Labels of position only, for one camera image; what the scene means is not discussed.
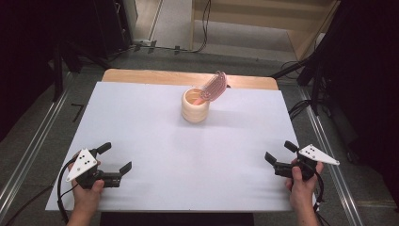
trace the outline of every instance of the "cup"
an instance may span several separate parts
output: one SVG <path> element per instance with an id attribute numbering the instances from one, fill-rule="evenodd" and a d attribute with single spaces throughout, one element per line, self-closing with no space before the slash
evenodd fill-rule
<path id="1" fill-rule="evenodd" d="M 182 115 L 192 123 L 201 122 L 208 116 L 209 101 L 202 102 L 200 105 L 193 105 L 200 97 L 200 93 L 200 89 L 192 88 L 183 93 L 182 96 Z"/>

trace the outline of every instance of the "pink brush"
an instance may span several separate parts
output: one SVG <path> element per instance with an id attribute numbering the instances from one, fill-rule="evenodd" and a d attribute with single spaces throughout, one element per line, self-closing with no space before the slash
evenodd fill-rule
<path id="1" fill-rule="evenodd" d="M 227 86 L 227 77 L 224 72 L 217 71 L 215 76 L 201 89 L 199 98 L 193 105 L 200 105 L 205 101 L 216 100 L 225 90 Z"/>

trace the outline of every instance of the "hand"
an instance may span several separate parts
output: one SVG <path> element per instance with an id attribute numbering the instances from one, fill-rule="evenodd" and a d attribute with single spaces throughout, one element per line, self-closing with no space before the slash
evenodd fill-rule
<path id="1" fill-rule="evenodd" d="M 76 186 L 77 182 L 72 180 L 72 186 Z M 100 196 L 103 192 L 104 181 L 97 180 L 91 189 L 83 189 L 81 186 L 77 186 L 73 189 L 74 196 L 74 208 L 68 225 L 89 225 L 91 218 L 97 211 Z"/>
<path id="2" fill-rule="evenodd" d="M 323 170 L 323 163 L 318 162 L 316 171 L 320 174 Z M 312 208 L 312 195 L 317 183 L 317 176 L 313 175 L 308 181 L 302 180 L 302 172 L 300 167 L 293 167 L 293 179 L 288 178 L 285 181 L 285 186 L 291 191 L 290 204 L 294 210 L 298 212 L 301 209 Z"/>

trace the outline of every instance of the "white paper sheet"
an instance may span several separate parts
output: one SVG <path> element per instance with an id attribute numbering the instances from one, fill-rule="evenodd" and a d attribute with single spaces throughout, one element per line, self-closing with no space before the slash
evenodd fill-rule
<path id="1" fill-rule="evenodd" d="M 99 82 L 92 93 L 64 164 L 82 148 L 105 142 L 99 170 L 133 168 L 120 187 L 106 188 L 100 211 L 286 211 L 284 178 L 264 160 L 279 162 L 297 144 L 281 92 L 227 89 L 210 105 L 208 118 L 192 124 L 181 115 L 190 87 Z M 71 188 L 62 182 L 62 192 Z M 73 196 L 63 197 L 66 209 Z M 56 188 L 46 210 L 57 210 Z"/>

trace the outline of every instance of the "wooden table edge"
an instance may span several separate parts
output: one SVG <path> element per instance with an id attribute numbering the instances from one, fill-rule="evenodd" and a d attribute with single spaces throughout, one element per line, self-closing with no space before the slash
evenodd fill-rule
<path id="1" fill-rule="evenodd" d="M 212 73 L 109 69 L 105 71 L 102 81 L 201 87 L 212 76 Z M 276 80 L 271 77 L 228 75 L 228 84 L 237 89 L 279 90 Z"/>

